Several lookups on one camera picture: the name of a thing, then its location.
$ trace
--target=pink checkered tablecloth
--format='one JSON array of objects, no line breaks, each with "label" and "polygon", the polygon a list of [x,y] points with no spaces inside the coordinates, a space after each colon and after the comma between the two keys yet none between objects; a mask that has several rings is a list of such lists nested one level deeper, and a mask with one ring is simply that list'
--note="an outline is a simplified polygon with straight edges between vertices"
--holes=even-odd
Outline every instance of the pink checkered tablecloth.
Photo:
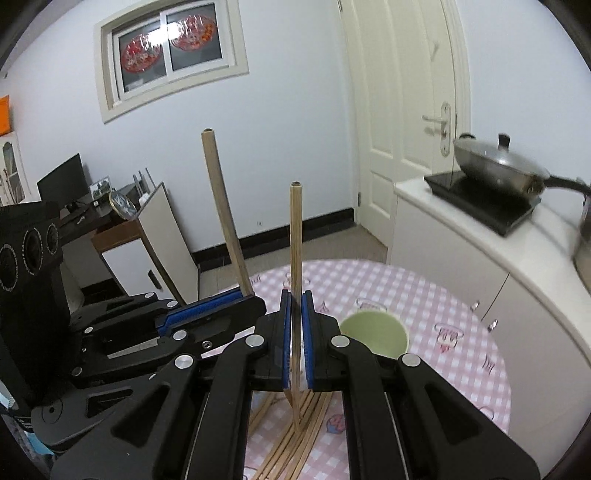
[{"label": "pink checkered tablecloth", "polygon": [[[281,290],[290,286],[290,268],[269,270],[251,280],[255,293],[265,300],[267,312],[276,312]],[[445,288],[412,271],[366,260],[304,262],[302,283],[303,290],[312,291],[316,311],[335,317],[339,323],[360,309],[388,311],[400,318],[410,333],[409,351],[419,355],[498,427],[508,431],[511,387],[504,360],[492,336],[468,305]],[[253,405],[260,399],[261,395],[255,393]],[[290,418],[287,401],[278,395],[256,430],[249,432],[245,479],[252,478]],[[339,393],[333,394],[324,425],[300,479],[349,477]]]}]

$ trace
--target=blue gripper pad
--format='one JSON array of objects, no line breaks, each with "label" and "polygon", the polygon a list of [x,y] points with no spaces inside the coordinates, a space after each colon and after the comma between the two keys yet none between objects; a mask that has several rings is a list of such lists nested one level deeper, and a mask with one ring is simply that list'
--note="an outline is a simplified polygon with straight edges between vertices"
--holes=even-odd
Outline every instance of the blue gripper pad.
[{"label": "blue gripper pad", "polygon": [[283,373],[281,380],[283,390],[290,387],[290,352],[291,352],[291,293],[287,300],[285,317],[283,318]]},{"label": "blue gripper pad", "polygon": [[304,362],[306,364],[306,383],[308,389],[314,388],[314,348],[312,347],[312,329],[310,326],[310,311],[314,311],[314,302],[308,302],[306,292],[301,296],[301,328],[304,336]]},{"label": "blue gripper pad", "polygon": [[197,317],[207,313],[210,310],[216,309],[241,298],[242,292],[240,291],[240,287],[236,287],[231,290],[219,293],[213,297],[208,297],[195,303],[191,303],[184,308],[177,309],[167,315],[164,324],[158,327],[158,334],[160,336],[164,336],[166,334],[166,330],[175,323],[182,322],[191,317]]}]

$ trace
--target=window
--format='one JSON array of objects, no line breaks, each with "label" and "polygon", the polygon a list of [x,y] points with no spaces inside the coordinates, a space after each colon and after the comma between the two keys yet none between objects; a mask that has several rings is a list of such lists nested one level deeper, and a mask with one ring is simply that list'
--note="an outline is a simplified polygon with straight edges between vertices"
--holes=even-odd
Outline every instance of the window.
[{"label": "window", "polygon": [[179,90],[248,73],[238,0],[143,2],[96,26],[103,121]]}]

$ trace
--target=wooden stick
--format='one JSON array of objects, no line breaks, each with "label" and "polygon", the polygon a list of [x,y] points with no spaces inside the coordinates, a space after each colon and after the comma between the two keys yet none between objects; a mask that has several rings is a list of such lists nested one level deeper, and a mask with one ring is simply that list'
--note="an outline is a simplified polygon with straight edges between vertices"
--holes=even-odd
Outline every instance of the wooden stick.
[{"label": "wooden stick", "polygon": [[297,480],[298,476],[300,476],[301,470],[306,464],[306,460],[310,456],[310,451],[312,450],[312,447],[316,441],[316,437],[318,436],[318,432],[322,427],[324,416],[326,415],[326,411],[329,409],[330,399],[332,397],[331,393],[325,393],[323,395],[325,395],[325,397],[322,399],[322,405],[317,409],[317,415],[314,424],[311,425],[312,422],[310,422],[308,428],[306,429],[307,439],[305,442],[301,443],[301,445],[305,445],[305,447],[303,447],[301,451],[298,450],[298,452],[296,452],[294,455],[294,464],[285,474],[284,480]]},{"label": "wooden stick", "polygon": [[313,419],[316,417],[316,412],[322,403],[322,395],[323,394],[314,393],[312,395],[313,395],[313,399],[310,402],[308,409],[302,415],[302,421],[301,421],[302,431],[299,434],[292,437],[291,441],[288,444],[288,448],[286,448],[283,451],[283,453],[279,457],[279,460],[277,460],[276,468],[274,468],[269,473],[269,475],[268,475],[269,480],[277,480],[277,478],[279,478],[281,476],[281,474],[283,473],[283,470],[285,470],[287,465],[289,465],[289,463],[291,462],[291,459],[294,456],[294,453],[296,452],[296,450],[299,448],[300,444],[304,440],[304,435],[305,435],[305,431],[306,431],[305,429],[307,427],[310,427],[310,424],[314,423]]},{"label": "wooden stick", "polygon": [[[308,409],[308,407],[313,399],[314,399],[314,397],[311,392],[306,392],[306,394],[303,395],[302,400],[303,400],[303,407],[305,410]],[[262,463],[262,465],[256,471],[255,475],[252,477],[253,480],[258,480],[258,478],[261,476],[262,476],[262,478],[267,477],[267,475],[271,472],[271,470],[274,468],[275,464],[277,463],[277,459],[281,456],[281,454],[283,453],[283,450],[285,449],[285,447],[289,443],[291,437],[293,436],[293,433],[294,433],[293,422],[289,422],[285,426],[285,428],[283,429],[281,434],[279,435],[279,438],[275,442],[275,444],[273,445],[273,448],[271,449],[271,451],[269,453],[267,453],[267,456],[265,457],[265,461]]]},{"label": "wooden stick", "polygon": [[300,361],[301,361],[301,246],[302,187],[295,181],[290,187],[290,253],[291,253],[291,395],[294,426],[300,432]]},{"label": "wooden stick", "polygon": [[250,415],[250,418],[248,420],[248,434],[249,435],[252,432],[254,432],[255,429],[258,427],[261,420],[267,414],[269,407],[271,405],[273,405],[274,400],[275,400],[275,393],[274,392],[267,392],[267,396],[265,397],[265,400],[261,403],[261,406],[259,407],[259,409]]},{"label": "wooden stick", "polygon": [[220,165],[220,159],[217,153],[215,132],[211,128],[206,128],[201,133],[201,141],[203,143],[203,152],[205,153],[205,163],[207,165],[207,172],[209,173],[209,181],[212,184],[213,198],[216,202],[217,215],[222,224],[223,236],[226,240],[226,246],[228,248],[228,253],[230,253],[232,265],[234,265],[238,284],[240,285],[240,291],[244,296],[253,295],[254,290],[252,289],[251,279],[248,276],[246,262],[242,255],[242,248],[240,248],[240,242],[238,241],[238,236],[236,234],[236,226],[234,225],[230,203],[228,202],[228,193],[223,181],[222,166]]}]

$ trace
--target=white kitchen counter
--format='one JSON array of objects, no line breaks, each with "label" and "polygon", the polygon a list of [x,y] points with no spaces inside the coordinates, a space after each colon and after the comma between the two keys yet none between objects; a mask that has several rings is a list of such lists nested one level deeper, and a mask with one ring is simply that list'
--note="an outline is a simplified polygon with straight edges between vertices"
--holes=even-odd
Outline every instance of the white kitchen counter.
[{"label": "white kitchen counter", "polygon": [[571,224],[540,204],[531,218],[503,238],[433,195],[423,179],[397,183],[394,193],[507,270],[556,317],[591,363],[591,295],[571,261],[577,238]]}]

